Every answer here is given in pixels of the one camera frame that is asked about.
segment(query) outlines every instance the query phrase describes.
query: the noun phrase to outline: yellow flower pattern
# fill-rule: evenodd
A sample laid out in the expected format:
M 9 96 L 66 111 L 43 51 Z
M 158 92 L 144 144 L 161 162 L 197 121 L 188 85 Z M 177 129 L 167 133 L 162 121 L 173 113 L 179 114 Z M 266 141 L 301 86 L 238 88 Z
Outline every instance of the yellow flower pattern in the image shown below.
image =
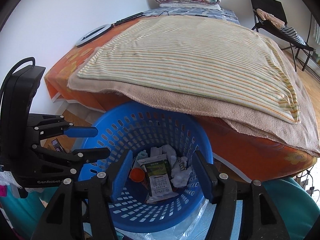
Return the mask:
M 297 150 L 296 152 L 288 153 L 285 160 L 289 161 L 292 165 L 297 165 L 299 162 L 306 162 L 308 158 L 303 152 L 300 153 L 300 150 Z

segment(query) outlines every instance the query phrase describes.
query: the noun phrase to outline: white wall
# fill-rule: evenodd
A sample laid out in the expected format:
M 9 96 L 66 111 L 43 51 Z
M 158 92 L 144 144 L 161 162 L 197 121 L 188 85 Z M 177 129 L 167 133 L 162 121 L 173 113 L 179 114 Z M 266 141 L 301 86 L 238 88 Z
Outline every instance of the white wall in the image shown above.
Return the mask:
M 288 20 L 288 25 L 294 27 L 298 34 L 306 40 L 308 36 L 311 14 L 309 9 L 301 0 L 279 1 L 282 2 L 282 5 L 284 7 L 284 11 Z M 252 5 L 250 0 L 221 0 L 220 6 L 222 8 L 234 11 L 238 16 L 241 25 L 250 29 L 254 26 Z M 264 30 L 259 30 L 259 32 L 273 38 L 282 48 L 289 46 L 287 42 L 278 39 L 277 37 L 265 32 Z M 314 42 L 312 34 L 313 28 L 311 29 L 309 44 L 310 46 L 317 48 L 318 46 Z
M 90 30 L 149 9 L 152 0 L 22 0 L 0 32 L 0 81 L 25 57 L 48 71 Z M 34 113 L 55 114 L 44 80 L 32 102 Z

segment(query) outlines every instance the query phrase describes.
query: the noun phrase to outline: blue patterned sheet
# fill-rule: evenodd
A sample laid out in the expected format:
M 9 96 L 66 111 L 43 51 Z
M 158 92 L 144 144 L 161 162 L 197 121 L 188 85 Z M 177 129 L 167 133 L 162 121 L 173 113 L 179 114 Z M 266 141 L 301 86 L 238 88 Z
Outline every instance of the blue patterned sheet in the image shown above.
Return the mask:
M 220 20 L 227 20 L 228 22 L 233 22 L 239 24 L 238 17 L 235 15 L 233 11 L 221 9 L 213 10 L 213 9 L 205 9 L 205 8 L 192 8 L 192 7 L 160 7 L 156 9 L 151 9 L 144 12 L 145 16 L 151 15 L 168 15 L 165 11 L 169 13 L 169 15 L 203 15 L 208 16 L 209 18 L 220 19 Z

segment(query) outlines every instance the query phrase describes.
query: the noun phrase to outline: beige towel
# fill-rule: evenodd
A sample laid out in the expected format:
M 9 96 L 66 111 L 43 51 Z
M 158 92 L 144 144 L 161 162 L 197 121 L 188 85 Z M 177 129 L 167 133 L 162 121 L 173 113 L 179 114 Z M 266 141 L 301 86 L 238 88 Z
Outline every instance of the beige towel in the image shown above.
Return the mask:
M 310 98 L 300 78 L 295 73 L 290 61 L 272 41 L 281 56 L 292 85 L 300 103 L 301 123 L 289 124 L 263 112 L 228 103 L 216 99 L 181 94 L 165 90 L 143 87 L 117 81 L 89 80 L 77 77 L 75 71 L 68 80 L 68 87 L 72 90 L 92 93 L 116 92 L 139 103 L 186 114 L 220 117 L 233 129 L 240 133 L 268 138 L 290 147 L 303 150 L 320 157 L 320 146 L 316 116 Z M 96 51 L 79 67 L 83 68 Z

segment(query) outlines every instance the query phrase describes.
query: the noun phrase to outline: orange bedsheet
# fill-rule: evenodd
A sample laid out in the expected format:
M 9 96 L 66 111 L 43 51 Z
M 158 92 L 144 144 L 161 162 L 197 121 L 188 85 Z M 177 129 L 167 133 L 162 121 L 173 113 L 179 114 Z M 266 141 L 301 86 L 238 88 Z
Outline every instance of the orange bedsheet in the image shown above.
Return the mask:
M 74 47 L 60 59 L 44 77 L 52 100 L 64 98 L 69 102 L 79 102 L 100 111 L 108 111 L 129 101 L 128 97 L 115 93 L 72 91 L 67 84 L 71 73 L 93 53 L 96 47 L 103 46 L 139 20 L 118 25 L 83 47 Z M 220 118 L 196 116 L 196 119 L 206 131 L 213 152 L 233 164 L 250 179 L 265 181 L 280 178 L 296 174 L 316 163 L 316 157 L 306 152 L 268 139 L 240 134 Z

